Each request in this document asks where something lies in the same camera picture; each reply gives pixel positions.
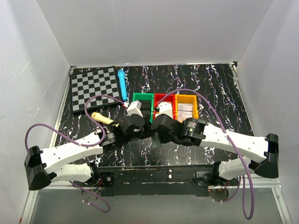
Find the green card holder wallet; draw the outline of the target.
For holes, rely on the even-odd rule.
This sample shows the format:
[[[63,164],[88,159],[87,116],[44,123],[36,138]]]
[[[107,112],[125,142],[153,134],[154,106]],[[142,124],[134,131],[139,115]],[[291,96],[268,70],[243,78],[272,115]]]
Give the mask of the green card holder wallet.
[[[164,144],[161,143],[160,139],[159,139],[159,136],[157,133],[155,133],[152,137],[151,137],[151,140],[152,140],[152,146],[153,148],[160,148],[160,147],[163,147]]]

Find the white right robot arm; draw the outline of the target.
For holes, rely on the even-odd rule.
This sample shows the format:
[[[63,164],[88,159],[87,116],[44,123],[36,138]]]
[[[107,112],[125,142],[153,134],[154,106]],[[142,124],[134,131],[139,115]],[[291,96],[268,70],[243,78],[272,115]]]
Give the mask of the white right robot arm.
[[[168,115],[159,115],[151,129],[158,134],[160,143],[173,142],[183,146],[217,148],[238,154],[231,161],[221,161],[214,165],[212,182],[222,185],[235,177],[256,174],[275,179],[279,177],[278,136],[268,134],[265,137],[248,136],[222,130],[200,119],[187,118],[183,122]]]

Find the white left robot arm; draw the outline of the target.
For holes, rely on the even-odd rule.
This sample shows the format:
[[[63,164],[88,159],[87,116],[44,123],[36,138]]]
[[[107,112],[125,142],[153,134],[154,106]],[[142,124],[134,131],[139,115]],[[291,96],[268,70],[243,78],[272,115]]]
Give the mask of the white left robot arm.
[[[99,171],[92,163],[76,165],[74,162],[113,151],[133,140],[149,138],[153,135],[150,126],[146,116],[133,114],[75,142],[44,149],[38,146],[29,148],[24,161],[29,190],[40,190],[60,181],[77,181],[90,187],[106,185],[107,172]]]

